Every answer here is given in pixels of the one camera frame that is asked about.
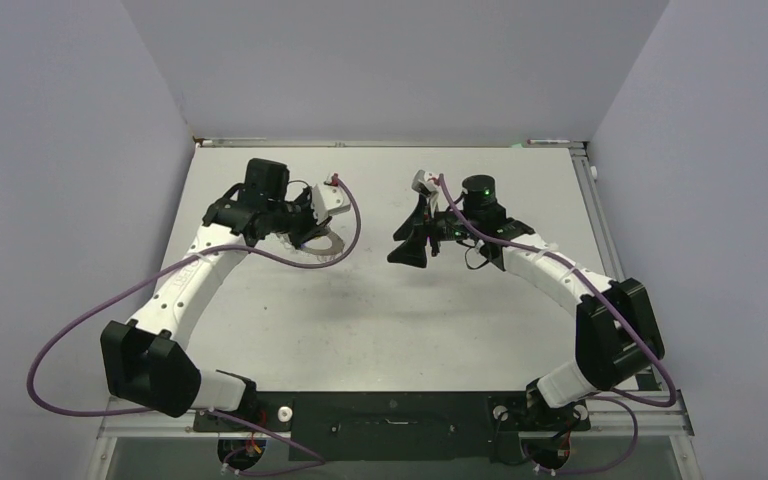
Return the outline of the large metal ring disc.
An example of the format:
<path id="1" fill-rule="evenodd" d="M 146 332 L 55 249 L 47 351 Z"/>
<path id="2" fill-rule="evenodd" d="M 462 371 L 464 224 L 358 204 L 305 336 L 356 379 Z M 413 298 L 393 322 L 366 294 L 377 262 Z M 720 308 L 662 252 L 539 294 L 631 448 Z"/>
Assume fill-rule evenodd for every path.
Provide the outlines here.
<path id="1" fill-rule="evenodd" d="M 329 230 L 324 236 L 295 247 L 288 234 L 278 234 L 281 245 L 290 252 L 293 259 L 304 258 L 306 261 L 326 263 L 339 257 L 346 248 L 346 242 L 337 233 Z"/>

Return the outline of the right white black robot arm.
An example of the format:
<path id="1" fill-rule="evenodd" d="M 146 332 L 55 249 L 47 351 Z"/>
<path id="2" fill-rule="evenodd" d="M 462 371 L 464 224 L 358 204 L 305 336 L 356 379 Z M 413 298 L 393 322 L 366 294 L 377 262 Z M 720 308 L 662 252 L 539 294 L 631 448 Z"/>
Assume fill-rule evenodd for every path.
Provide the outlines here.
<path id="1" fill-rule="evenodd" d="M 481 256 L 485 265 L 521 278 L 552 299 L 575 321 L 570 360 L 531 382 L 525 414 L 539 428 L 559 421 L 565 407 L 619 385 L 652 367 L 665 371 L 663 340 L 644 285 L 586 268 L 531 226 L 508 215 L 489 175 L 473 175 L 452 198 L 442 176 L 420 170 L 412 180 L 418 201 L 393 235 L 392 264 L 424 268 L 453 242 Z"/>

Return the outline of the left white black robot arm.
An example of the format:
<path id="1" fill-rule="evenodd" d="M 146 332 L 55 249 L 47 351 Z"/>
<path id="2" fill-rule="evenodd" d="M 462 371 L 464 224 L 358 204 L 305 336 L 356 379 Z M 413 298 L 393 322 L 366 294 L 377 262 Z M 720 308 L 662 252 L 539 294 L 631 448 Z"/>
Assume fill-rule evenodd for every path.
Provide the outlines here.
<path id="1" fill-rule="evenodd" d="M 254 158 L 244 179 L 210 204 L 186 256 L 125 322 L 111 321 L 100 344 L 110 393 L 149 410 L 179 417 L 217 409 L 234 430 L 258 415 L 247 395 L 255 383 L 240 375 L 200 368 L 189 357 L 190 338 L 227 276 L 270 235 L 299 249 L 327 235 L 334 216 L 351 203 L 337 175 L 287 196 L 287 165 Z"/>

